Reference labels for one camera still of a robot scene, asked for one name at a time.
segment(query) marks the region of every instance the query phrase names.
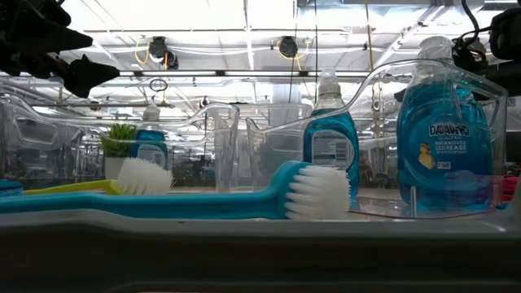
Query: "dawn dish soap bottle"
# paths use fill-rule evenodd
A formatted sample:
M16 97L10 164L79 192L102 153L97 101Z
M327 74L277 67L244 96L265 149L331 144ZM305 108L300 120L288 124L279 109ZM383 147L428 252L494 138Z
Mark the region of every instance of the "dawn dish soap bottle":
M130 154L134 158L156 163L165 170L168 169L169 153L164 143L164 133L157 122L160 120L160 109L152 102L143 113L143 121L156 123L144 123L136 132L137 141L131 147Z
M312 116L344 106L335 70L324 69ZM350 198L354 200L357 197L360 184L358 136L349 112L309 122L304 131L304 162L346 170L351 185Z
M427 39L421 47L452 56L452 45L450 40ZM427 57L451 61L440 55ZM400 193L411 203L415 192L421 210L476 210L492 201L493 154L487 119L458 79L461 75L453 69L419 64L398 114Z

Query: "clear plastic bin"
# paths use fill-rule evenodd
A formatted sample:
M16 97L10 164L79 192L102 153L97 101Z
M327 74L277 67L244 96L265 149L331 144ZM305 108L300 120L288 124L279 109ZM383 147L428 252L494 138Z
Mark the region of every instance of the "clear plastic bin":
M311 116L313 107L303 103L257 103L239 104L239 129L232 173L232 191L251 191L252 166L250 165L250 151L247 140L246 119L257 121L258 125L274 127Z
M490 136L493 174L492 200L480 210L466 208L419 208L415 195L411 203L402 200L398 184L396 127L405 89L419 69L429 69L438 78L453 81L447 93L468 90L483 109L487 125L480 131ZM310 121L349 112L360 142L361 184L350 212L397 218L441 218L486 212L498 203L504 162L506 91L473 73L429 59L390 63L377 68L361 84L355 97L342 109L286 125L270 127L247 120L248 142L254 190L266 187L275 170L288 160L302 160L303 133Z
M25 190L105 179L108 167L123 160L109 157L109 150L123 150L128 155L118 156L129 156L136 143L109 138L112 126L143 124L43 116L12 94L0 98L0 119L0 177L20 181ZM221 103L183 121L147 122L163 130L168 170L173 172L172 192L230 191L238 122L238 108Z

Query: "dish brush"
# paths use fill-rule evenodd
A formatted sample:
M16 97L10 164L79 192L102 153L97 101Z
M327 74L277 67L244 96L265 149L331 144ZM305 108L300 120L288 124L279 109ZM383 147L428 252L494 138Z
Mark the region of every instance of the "dish brush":
M118 177L118 184L125 183L120 189L133 193L148 190L148 185L143 187L130 180L142 180L134 178L136 174L152 176L141 170L130 173L125 181ZM138 218L343 219L347 215L349 189L345 171L288 161L277 170L266 189L253 193L108 196L82 192L67 196L18 196L0 199L0 213L95 209Z
M169 192L172 174L157 164L137 158L126 158L117 180L90 181L40 190L26 190L25 195L103 190L107 195L160 195Z

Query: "white ceiling beam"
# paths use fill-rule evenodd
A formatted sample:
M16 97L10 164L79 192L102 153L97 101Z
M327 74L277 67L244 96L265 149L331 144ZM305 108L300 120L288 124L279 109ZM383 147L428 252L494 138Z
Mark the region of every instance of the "white ceiling beam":
M248 4L247 0L243 0L243 8L244 8L244 23L246 24L246 47L247 47L247 61L250 65L250 70L255 70L255 63L253 60L253 49L252 49L252 33L250 24L248 21Z
M429 7L409 28L404 28L401 34L385 49L385 51L379 56L374 62L374 67L382 65L391 57L394 52L398 51L403 44L410 39L423 25L425 20L429 20L431 15L435 15L439 11L440 7Z

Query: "hanging cable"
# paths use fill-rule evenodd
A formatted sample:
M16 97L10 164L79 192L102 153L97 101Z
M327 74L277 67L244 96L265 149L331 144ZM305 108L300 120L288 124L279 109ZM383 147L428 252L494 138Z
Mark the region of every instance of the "hanging cable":
M315 4L315 103L317 103L318 94L318 17L317 17L317 0L313 0Z
M298 29L298 26L299 26L299 23L296 19L296 16L298 15L298 12L299 12L299 6L297 5L296 6L296 9L295 9L295 36L293 37L293 39L296 41L296 32L297 32L297 29ZM291 88L293 88L293 69L295 67L295 56L293 56L293 58L291 59L291 76L290 76L290 97L288 99L288 102L287 103L291 103Z
M369 64L371 71L374 70L373 63L373 42L371 41L371 25L369 22L369 0L366 0L366 18L367 18L367 38L369 42Z
M466 15L471 19L472 25L474 25L474 35L471 39L469 39L467 42L465 42L465 46L469 46L472 44L475 40L478 39L479 35L479 24L478 20L474 17L472 14L471 9L469 8L468 4L466 3L466 0L462 0L463 10L465 11Z
M138 48L139 48L139 41L140 41L140 40L141 40L141 39L138 39L138 40L136 41L136 51L134 52L134 56L136 57L136 60L137 60L139 63L141 63L141 64L145 64L146 62L148 62L148 50L149 50L149 48L150 48L150 42L148 42L148 45L147 45L147 57L145 57L145 61L142 61L142 60L139 58L139 56L138 56Z

